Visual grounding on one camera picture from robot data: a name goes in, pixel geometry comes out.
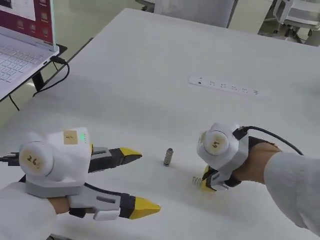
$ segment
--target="human hand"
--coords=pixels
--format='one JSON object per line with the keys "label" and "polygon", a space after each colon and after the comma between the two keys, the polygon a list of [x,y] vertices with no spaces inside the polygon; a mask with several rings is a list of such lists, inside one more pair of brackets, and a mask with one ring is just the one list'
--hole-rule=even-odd
{"label": "human hand", "polygon": [[70,205],[66,197],[48,198],[49,202],[54,207],[56,214],[65,214],[69,212]]}
{"label": "human hand", "polygon": [[232,175],[239,181],[253,181],[265,184],[264,172],[269,159],[281,150],[270,143],[259,143],[249,152],[245,163],[233,171]]}

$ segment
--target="laptop keyboard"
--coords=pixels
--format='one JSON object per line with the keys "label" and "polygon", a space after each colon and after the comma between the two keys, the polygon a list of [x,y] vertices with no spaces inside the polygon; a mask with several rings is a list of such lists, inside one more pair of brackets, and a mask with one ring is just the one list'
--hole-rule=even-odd
{"label": "laptop keyboard", "polygon": [[0,45],[0,81],[12,83],[43,59],[43,55]]}

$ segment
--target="white sleeve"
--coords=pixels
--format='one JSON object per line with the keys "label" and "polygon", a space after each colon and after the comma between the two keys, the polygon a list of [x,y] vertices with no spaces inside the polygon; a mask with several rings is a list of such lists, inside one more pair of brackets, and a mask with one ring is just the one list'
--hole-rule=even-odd
{"label": "white sleeve", "polygon": [[320,236],[320,159],[276,153],[265,166],[264,182],[291,221]]}
{"label": "white sleeve", "polygon": [[46,240],[56,211],[47,199],[25,193],[23,182],[0,190],[0,239]]}

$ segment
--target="power outlet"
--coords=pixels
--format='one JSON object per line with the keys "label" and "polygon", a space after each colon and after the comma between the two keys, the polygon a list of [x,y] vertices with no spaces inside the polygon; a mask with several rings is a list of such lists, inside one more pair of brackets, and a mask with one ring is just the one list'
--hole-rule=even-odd
{"label": "power outlet", "polygon": [[261,91],[257,89],[253,90],[247,87],[229,84],[228,82],[213,81],[212,79],[203,76],[190,76],[188,81],[192,85],[202,86],[238,95],[254,97],[261,97],[263,95]]}

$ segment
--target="metal spring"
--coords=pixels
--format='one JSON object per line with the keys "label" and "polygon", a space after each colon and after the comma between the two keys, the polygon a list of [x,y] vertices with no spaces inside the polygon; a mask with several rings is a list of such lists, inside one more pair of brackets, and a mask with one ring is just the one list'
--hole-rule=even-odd
{"label": "metal spring", "polygon": [[203,181],[202,181],[202,178],[194,176],[194,177],[192,178],[192,182],[193,182],[195,185],[201,186],[201,184],[202,184]]}
{"label": "metal spring", "polygon": [[174,154],[174,150],[172,148],[169,148],[166,153],[165,153],[165,157],[164,157],[164,161],[163,161],[163,164],[165,166],[169,166],[170,163],[171,163],[171,160],[172,160],[172,156]]}

